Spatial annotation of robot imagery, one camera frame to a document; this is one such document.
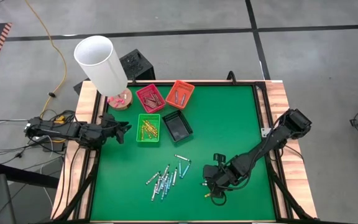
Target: white cylinder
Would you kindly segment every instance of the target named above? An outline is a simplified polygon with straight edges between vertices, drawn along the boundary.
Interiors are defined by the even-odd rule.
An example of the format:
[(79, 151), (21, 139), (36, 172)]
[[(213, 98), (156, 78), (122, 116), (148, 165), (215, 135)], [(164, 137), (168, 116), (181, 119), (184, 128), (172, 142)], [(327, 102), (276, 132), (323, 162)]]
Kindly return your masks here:
[(100, 94), (116, 96), (127, 87), (128, 79), (108, 38), (96, 35), (83, 39), (75, 47), (74, 58)]

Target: concrete floor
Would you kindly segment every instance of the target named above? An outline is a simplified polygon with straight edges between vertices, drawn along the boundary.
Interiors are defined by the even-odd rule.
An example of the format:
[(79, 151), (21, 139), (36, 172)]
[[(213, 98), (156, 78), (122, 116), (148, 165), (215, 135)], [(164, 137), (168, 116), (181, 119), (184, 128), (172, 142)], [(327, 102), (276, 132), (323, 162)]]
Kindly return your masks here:
[[(250, 28), (243, 0), (30, 3), (52, 35)], [(252, 6), (258, 27), (358, 25), (358, 1), (252, 0)], [(0, 22), (13, 22), (10, 37), (45, 35), (23, 0), (1, 3)], [(349, 125), (358, 112), (358, 30), (272, 32), (260, 38), (271, 78), (284, 81), (291, 107), (313, 122), (300, 146), (318, 216), (358, 223), (358, 133)], [(119, 56), (139, 49), (154, 65), (157, 79), (217, 79), (229, 70), (238, 79), (263, 79), (252, 33), (111, 40)], [(76, 108), (72, 86), (86, 78), (73, 58), (79, 41), (55, 41), (68, 63), (67, 81), (50, 104), (57, 112)], [(62, 75), (62, 62), (48, 41), (6, 42), (0, 54), (0, 119), (37, 116)], [(22, 128), (0, 125), (0, 149), (25, 144)], [(0, 162), (9, 158), (1, 156)], [(25, 168), (47, 160), (49, 153), (34, 149), (8, 165)], [(59, 168), (58, 163), (46, 167)], [(12, 184), (11, 190), (19, 187)], [(33, 195), (34, 201), (23, 195)], [(14, 203), (18, 223), (37, 222), (50, 212), (40, 188), (26, 187)], [(29, 207), (31, 215), (25, 212)]]

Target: green table surface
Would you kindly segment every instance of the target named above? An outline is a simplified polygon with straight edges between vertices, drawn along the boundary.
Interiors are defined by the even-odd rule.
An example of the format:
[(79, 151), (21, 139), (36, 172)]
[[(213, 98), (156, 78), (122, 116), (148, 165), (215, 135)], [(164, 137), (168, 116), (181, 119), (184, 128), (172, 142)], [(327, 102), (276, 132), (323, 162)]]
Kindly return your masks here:
[[(225, 154), (227, 160), (251, 150), (261, 141), (255, 101), (250, 86), (196, 86), (182, 111), (193, 135), (174, 143), (161, 119), (160, 141), (136, 142), (138, 116), (145, 113), (135, 92), (129, 87), (133, 105), (124, 111), (108, 109), (118, 121), (132, 124), (119, 145), (109, 139), (101, 150), (91, 220), (94, 221), (196, 221), (196, 220), (274, 220), (273, 203), (264, 159), (252, 171), (248, 186), (227, 193), (227, 203), (216, 206), (202, 186), (203, 166), (216, 165), (214, 153)], [(158, 86), (165, 98), (170, 86)], [(176, 108), (165, 105), (157, 113), (165, 116)], [(174, 154), (191, 159), (183, 179), (177, 178), (167, 197), (156, 195), (152, 202), (155, 181), (145, 182), (170, 164), (170, 172), (178, 166)], [(182, 170), (186, 162), (182, 161)]]

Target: small plastic bin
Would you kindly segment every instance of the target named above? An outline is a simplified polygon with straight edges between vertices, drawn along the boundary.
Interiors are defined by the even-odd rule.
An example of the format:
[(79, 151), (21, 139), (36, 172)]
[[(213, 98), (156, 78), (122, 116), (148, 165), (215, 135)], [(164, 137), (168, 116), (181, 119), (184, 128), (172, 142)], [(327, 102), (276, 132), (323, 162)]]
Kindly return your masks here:
[(169, 105), (183, 110), (185, 109), (187, 102), (189, 102), (194, 88), (195, 86), (190, 85), (189, 83), (177, 80), (175, 84), (173, 84), (172, 89), (169, 91), (169, 94), (165, 100)]
[[(155, 113), (156, 111), (164, 108), (165, 101), (164, 98), (162, 98), (161, 93), (157, 89), (157, 87), (154, 84), (150, 84), (146, 86), (145, 88), (142, 88), (140, 90), (136, 91), (136, 95), (138, 99), (140, 100), (140, 103), (142, 104), (144, 110), (146, 110), (146, 113)], [(155, 97), (159, 100), (161, 105), (156, 104)], [(155, 108), (152, 108), (151, 106), (148, 106), (147, 104), (156, 104)]]
[(193, 134), (193, 130), (180, 110), (162, 117), (162, 120), (167, 125), (174, 142), (183, 140)]
[[(140, 114), (139, 120), (137, 122), (137, 134), (136, 141), (137, 142), (159, 142), (160, 140), (160, 118), (159, 114)], [(142, 127), (145, 125), (144, 121), (149, 121), (149, 123), (154, 126), (157, 130), (157, 137), (153, 134), (147, 134), (146, 131), (143, 131), (143, 139), (142, 139)]]

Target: orange bin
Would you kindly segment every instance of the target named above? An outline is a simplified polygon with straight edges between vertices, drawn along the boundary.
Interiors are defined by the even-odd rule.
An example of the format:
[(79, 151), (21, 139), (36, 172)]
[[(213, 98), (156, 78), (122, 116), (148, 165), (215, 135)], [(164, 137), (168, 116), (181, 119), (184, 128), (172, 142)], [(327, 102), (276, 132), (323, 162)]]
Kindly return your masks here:
[(173, 84), (165, 101), (169, 105), (183, 110), (185, 109), (187, 102), (189, 102), (194, 88), (195, 86), (190, 85), (189, 83), (177, 80), (175, 84)]

